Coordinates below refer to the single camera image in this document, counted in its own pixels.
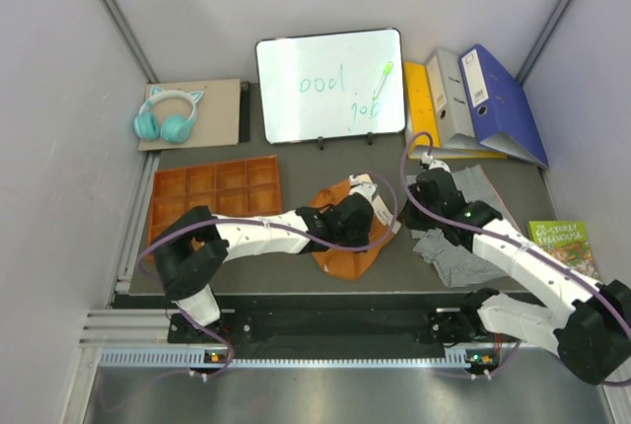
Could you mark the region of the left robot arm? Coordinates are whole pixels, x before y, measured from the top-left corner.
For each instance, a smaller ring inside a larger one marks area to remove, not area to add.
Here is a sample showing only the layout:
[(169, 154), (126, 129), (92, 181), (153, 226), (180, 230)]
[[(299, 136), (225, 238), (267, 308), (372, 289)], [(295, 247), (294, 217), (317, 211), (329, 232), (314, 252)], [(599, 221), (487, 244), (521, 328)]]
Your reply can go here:
[(151, 255), (167, 299), (189, 317), (202, 341), (223, 332), (210, 281), (224, 263), (268, 253), (305, 254), (331, 246), (364, 247), (374, 217), (371, 202), (352, 193), (335, 205), (301, 207), (278, 216), (231, 218), (194, 207), (152, 243)]

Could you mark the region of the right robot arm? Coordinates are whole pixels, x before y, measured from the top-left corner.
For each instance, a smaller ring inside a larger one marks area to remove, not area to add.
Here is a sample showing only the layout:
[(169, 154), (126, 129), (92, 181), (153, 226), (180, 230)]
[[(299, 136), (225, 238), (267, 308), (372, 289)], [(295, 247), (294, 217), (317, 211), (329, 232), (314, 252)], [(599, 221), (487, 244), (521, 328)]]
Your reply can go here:
[(577, 378), (605, 385), (630, 358), (630, 289), (573, 270), (528, 241), (500, 211), (467, 201), (444, 168), (421, 172), (405, 186), (405, 222), (440, 230), (454, 246), (492, 263), (538, 302), (484, 290), (463, 305), (460, 329), (480, 341), (505, 334), (555, 355)]

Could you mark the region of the orange underwear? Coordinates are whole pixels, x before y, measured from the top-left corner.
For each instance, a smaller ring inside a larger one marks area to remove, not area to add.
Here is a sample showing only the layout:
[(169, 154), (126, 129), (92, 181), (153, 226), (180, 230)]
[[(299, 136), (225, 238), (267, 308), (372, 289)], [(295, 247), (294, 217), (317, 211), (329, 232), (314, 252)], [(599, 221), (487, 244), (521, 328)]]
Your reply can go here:
[(316, 244), (313, 258), (324, 273), (338, 279), (359, 279), (401, 227), (367, 174), (322, 189), (309, 205), (324, 225), (315, 235), (332, 244)]

